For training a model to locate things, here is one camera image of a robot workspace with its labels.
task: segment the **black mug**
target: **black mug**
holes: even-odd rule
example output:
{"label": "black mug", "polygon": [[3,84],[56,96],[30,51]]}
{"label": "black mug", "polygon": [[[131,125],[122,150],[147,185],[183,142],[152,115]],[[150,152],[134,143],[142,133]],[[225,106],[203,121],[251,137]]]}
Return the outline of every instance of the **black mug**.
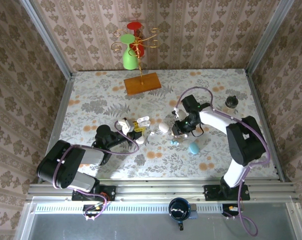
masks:
{"label": "black mug", "polygon": [[183,221],[189,218],[191,214],[191,205],[186,199],[177,197],[169,204],[169,214],[178,222],[180,231],[183,231]]}

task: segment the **wooden base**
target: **wooden base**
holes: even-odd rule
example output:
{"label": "wooden base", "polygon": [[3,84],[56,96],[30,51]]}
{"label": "wooden base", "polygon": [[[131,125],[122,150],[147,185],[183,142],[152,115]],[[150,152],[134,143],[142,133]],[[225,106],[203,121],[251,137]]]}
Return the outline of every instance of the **wooden base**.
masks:
{"label": "wooden base", "polygon": [[140,80],[141,76],[136,76],[134,78],[128,78],[124,80],[126,91],[129,96],[151,91],[154,89],[160,89],[162,87],[155,72],[143,75],[143,84],[141,84]]}

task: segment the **table surface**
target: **table surface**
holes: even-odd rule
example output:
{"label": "table surface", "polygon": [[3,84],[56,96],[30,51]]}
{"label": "table surface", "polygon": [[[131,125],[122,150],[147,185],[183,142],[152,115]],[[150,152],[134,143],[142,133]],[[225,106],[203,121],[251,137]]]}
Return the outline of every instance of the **table surface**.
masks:
{"label": "table surface", "polygon": [[[118,119],[137,119],[149,116],[151,125],[146,130],[147,140],[140,150],[131,155],[112,155],[104,166],[82,165],[81,172],[98,178],[147,178],[184,177],[219,178],[227,171],[231,162],[226,135],[204,125],[205,133],[198,138],[179,138],[178,146],[171,145],[170,133],[162,133],[158,124],[174,123],[171,114],[180,94],[187,88],[201,86],[209,88],[214,95],[213,105],[222,109],[228,96],[236,95],[239,104],[235,115],[253,116],[260,120],[251,90],[243,69],[197,69],[197,70],[151,70],[156,72],[162,88],[128,96],[124,79],[139,76],[139,71],[87,71],[78,72],[74,81],[60,139],[71,144],[91,145],[95,130],[107,124],[114,131]],[[209,94],[200,89],[191,90],[199,103],[209,102]],[[196,155],[188,147],[195,141],[200,148]],[[114,152],[131,152],[134,147],[122,143],[112,148]],[[278,179],[274,165],[258,166],[248,177]]]}

